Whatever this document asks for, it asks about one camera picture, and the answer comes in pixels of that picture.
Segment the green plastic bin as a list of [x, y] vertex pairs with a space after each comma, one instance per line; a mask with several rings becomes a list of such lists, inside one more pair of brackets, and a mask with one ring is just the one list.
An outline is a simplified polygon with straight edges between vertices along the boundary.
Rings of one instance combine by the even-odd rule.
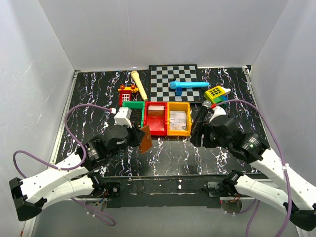
[[131, 110], [130, 121], [138, 128], [144, 126], [145, 102], [144, 101], [124, 101], [123, 106]]

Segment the cards in yellow bin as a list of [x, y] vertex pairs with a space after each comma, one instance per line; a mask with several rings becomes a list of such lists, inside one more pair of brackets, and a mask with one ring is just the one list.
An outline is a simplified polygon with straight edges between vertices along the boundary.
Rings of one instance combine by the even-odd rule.
[[187, 115], [185, 111], [170, 111], [169, 129], [185, 131], [187, 129]]

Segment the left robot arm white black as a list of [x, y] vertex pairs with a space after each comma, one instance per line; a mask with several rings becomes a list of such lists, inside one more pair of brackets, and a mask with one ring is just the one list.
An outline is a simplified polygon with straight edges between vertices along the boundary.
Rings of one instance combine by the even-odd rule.
[[117, 197], [120, 184], [104, 181], [95, 169], [127, 147], [139, 147], [144, 153], [151, 146], [149, 126], [113, 125], [47, 170], [29, 178], [11, 179], [9, 186], [18, 220], [30, 220], [53, 204], [78, 196]]

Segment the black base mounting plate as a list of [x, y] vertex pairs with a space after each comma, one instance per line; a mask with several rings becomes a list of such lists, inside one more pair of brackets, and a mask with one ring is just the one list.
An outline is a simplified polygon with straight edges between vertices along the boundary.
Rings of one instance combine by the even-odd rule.
[[234, 199], [224, 190], [225, 175], [101, 177], [107, 208], [204, 206], [220, 208], [220, 199]]

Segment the card stack in red bin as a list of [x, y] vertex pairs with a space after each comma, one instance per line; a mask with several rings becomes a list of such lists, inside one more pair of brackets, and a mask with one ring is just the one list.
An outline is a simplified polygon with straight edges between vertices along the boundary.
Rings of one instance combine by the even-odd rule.
[[148, 116], [162, 117], [164, 116], [165, 106], [164, 105], [149, 105], [147, 108]]

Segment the blue toy microphone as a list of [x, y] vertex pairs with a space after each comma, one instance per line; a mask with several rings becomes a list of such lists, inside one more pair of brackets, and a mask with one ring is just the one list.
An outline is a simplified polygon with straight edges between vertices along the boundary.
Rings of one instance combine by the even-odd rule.
[[180, 82], [180, 81], [172, 81], [169, 83], [170, 89], [176, 89], [181, 87], [183, 88], [203, 88], [209, 87], [210, 83], [204, 81], [196, 81], [196, 82]]

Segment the black silver microphone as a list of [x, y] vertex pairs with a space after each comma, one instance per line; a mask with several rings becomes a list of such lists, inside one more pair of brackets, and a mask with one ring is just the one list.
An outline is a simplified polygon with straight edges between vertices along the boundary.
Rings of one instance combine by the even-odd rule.
[[211, 108], [212, 103], [209, 100], [205, 100], [202, 103], [202, 106], [192, 124], [192, 131], [195, 130], [198, 122], [203, 121], [206, 115], [208, 114], [209, 109]]

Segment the brown leather card holder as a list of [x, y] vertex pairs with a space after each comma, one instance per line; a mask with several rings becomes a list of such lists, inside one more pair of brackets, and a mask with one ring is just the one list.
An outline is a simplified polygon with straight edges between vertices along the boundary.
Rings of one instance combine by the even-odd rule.
[[150, 127], [148, 125], [142, 127], [140, 130], [145, 133], [139, 146], [140, 153], [144, 154], [153, 146], [152, 137]]

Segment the beige toy microphone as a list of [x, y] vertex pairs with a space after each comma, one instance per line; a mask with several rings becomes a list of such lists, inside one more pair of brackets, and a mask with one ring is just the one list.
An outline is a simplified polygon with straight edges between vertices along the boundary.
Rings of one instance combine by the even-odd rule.
[[143, 87], [143, 84], [142, 84], [142, 82], [140, 80], [139, 73], [137, 71], [132, 71], [131, 72], [131, 77], [133, 78], [136, 86], [138, 87], [139, 93], [140, 93], [143, 101], [146, 102], [148, 100], [148, 97], [147, 97], [147, 94], [146, 94], [145, 89]]

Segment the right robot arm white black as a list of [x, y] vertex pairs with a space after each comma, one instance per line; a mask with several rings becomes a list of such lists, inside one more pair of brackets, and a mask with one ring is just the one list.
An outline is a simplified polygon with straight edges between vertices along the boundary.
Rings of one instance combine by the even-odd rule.
[[250, 196], [289, 213], [289, 220], [305, 231], [316, 227], [316, 188], [291, 167], [283, 166], [281, 158], [255, 133], [240, 131], [236, 122], [227, 115], [210, 121], [198, 116], [193, 125], [190, 142], [205, 148], [222, 147], [264, 173], [278, 187], [273, 188], [251, 179], [240, 171], [232, 170], [216, 187], [208, 192]]

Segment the red plastic bin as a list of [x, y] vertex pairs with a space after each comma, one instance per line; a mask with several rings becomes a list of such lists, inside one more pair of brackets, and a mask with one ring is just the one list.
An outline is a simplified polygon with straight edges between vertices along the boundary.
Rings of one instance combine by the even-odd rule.
[[[165, 112], [162, 117], [148, 116], [147, 108], [149, 105], [164, 105]], [[145, 102], [145, 120], [144, 125], [150, 127], [152, 136], [166, 136], [167, 135], [167, 102], [155, 102], [147, 101]]]

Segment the small blue toy block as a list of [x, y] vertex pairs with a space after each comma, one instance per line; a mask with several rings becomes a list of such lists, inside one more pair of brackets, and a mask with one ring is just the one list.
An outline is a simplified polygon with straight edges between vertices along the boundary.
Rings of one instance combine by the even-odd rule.
[[175, 96], [181, 96], [183, 89], [181, 87], [175, 89]]

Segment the black card in green bin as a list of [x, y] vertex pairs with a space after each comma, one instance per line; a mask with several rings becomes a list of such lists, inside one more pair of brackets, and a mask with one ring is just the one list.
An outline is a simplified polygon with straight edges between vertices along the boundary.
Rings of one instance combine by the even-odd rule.
[[138, 128], [142, 127], [142, 109], [131, 109], [131, 122], [133, 122]]

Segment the checkered chess board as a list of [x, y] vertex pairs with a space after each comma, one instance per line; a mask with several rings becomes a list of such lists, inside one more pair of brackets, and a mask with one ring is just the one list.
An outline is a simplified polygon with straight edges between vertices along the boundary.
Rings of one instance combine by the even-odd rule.
[[191, 86], [201, 81], [196, 64], [150, 65], [149, 71], [150, 101], [189, 103], [201, 101], [201, 88]]

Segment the red toy block house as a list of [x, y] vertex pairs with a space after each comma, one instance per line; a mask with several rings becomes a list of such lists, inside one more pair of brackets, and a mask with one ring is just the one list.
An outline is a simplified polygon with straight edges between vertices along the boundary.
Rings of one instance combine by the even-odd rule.
[[124, 101], [130, 101], [132, 97], [132, 93], [137, 93], [139, 89], [136, 87], [135, 84], [131, 86], [125, 86], [123, 84], [120, 85], [118, 92], [119, 92], [119, 105], [122, 107]]

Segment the yellow plastic bin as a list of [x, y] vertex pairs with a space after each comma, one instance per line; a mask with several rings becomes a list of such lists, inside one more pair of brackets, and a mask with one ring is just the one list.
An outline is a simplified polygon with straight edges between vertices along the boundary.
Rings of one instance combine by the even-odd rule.
[[167, 103], [167, 135], [189, 137], [191, 134], [191, 107], [188, 102]]

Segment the yellow green block toy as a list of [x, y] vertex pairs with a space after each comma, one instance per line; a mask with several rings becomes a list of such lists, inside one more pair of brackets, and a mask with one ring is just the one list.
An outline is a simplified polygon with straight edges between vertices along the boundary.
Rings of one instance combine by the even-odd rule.
[[211, 104], [218, 104], [220, 102], [224, 102], [223, 105], [221, 105], [223, 108], [228, 106], [226, 101], [228, 100], [228, 94], [231, 92], [231, 89], [224, 88], [222, 86], [216, 86], [209, 90], [207, 90], [204, 93], [204, 97], [206, 100], [210, 101]]

